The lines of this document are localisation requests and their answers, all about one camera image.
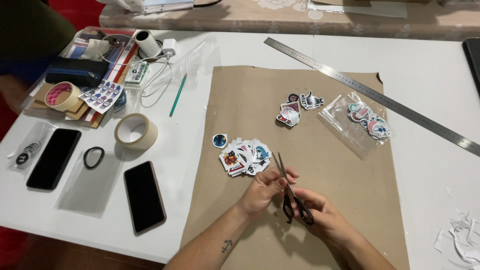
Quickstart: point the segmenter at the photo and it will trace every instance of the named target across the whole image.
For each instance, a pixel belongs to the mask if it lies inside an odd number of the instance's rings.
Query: white table
[[[272,37],[298,51],[344,72],[380,72],[387,96],[480,142],[480,99],[474,87],[459,42],[398,40],[360,37],[299,36],[250,33],[204,33],[154,31],[157,39],[175,38],[181,57],[208,35],[220,46],[221,64],[252,65],[274,69],[310,69],[308,66],[263,44]],[[130,155],[123,170],[151,160],[167,210],[167,222],[135,236],[122,176],[119,176],[101,219],[56,210],[54,205],[65,185],[71,161],[56,190],[28,191],[22,176],[6,170],[6,155],[16,149],[24,132],[38,121],[20,116],[0,144],[0,225],[58,238],[130,256],[165,263],[178,250],[188,215],[204,131],[204,106],[208,102],[210,77],[198,87],[185,89],[172,118],[169,110],[177,89],[167,89],[158,102],[142,108],[159,127],[159,138],[142,155]],[[411,269],[440,269],[446,259],[433,243],[439,228],[448,228],[455,208],[480,210],[475,181],[480,159],[413,122],[388,113],[397,135],[392,152],[400,194]],[[113,151],[111,119],[83,135],[72,160],[87,148],[102,146]],[[452,188],[448,197],[445,186]]]

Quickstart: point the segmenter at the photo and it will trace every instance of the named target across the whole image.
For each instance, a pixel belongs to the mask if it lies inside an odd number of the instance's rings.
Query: steel ruler markings
[[[265,44],[281,51],[284,54],[287,54],[294,59],[324,73],[325,75],[334,78],[335,80],[351,87],[352,89],[366,95],[367,97],[377,101],[378,103],[384,105],[385,107],[393,110],[394,112],[402,115],[403,117],[410,119],[411,121],[419,124],[420,126],[432,131],[433,133],[439,135],[440,137],[462,147],[463,149],[471,152],[474,155],[480,157],[480,145],[477,143],[463,137],[462,135],[450,130],[439,123],[430,120],[429,118],[415,112],[412,109],[396,102],[395,100],[380,94],[379,92],[371,89],[370,87],[357,82],[354,79],[349,78],[348,76],[334,70],[333,68],[319,64],[317,61],[312,58],[272,39],[267,38],[264,41]]]

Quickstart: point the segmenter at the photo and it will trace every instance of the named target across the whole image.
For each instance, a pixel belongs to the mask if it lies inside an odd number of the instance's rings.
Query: power adapter
[[[177,51],[177,41],[173,38],[168,38],[163,40],[162,53],[174,56]]]

